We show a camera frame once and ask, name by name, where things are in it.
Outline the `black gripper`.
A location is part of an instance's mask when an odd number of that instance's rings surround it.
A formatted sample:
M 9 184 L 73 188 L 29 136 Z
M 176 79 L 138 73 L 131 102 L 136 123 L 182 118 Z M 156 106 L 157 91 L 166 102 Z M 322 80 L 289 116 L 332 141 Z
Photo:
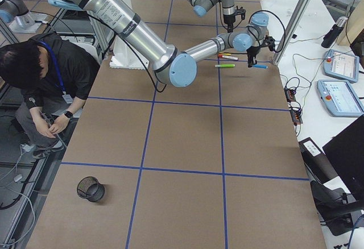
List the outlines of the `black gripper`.
M 259 46 L 251 46 L 246 50 L 247 57 L 248 57 L 248 67 L 252 68 L 256 63 L 256 57 L 259 53 Z
M 227 28 L 233 28 L 234 23 L 236 21 L 235 13 L 223 14 L 223 20 L 224 20 L 224 24 L 226 25 Z

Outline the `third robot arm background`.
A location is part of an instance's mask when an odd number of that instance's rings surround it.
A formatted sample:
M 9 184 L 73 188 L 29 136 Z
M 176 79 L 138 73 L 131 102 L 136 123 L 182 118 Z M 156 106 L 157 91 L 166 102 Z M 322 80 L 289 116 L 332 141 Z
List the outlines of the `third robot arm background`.
M 1 0 L 1 19 L 16 33 L 35 33 L 39 27 L 23 0 Z

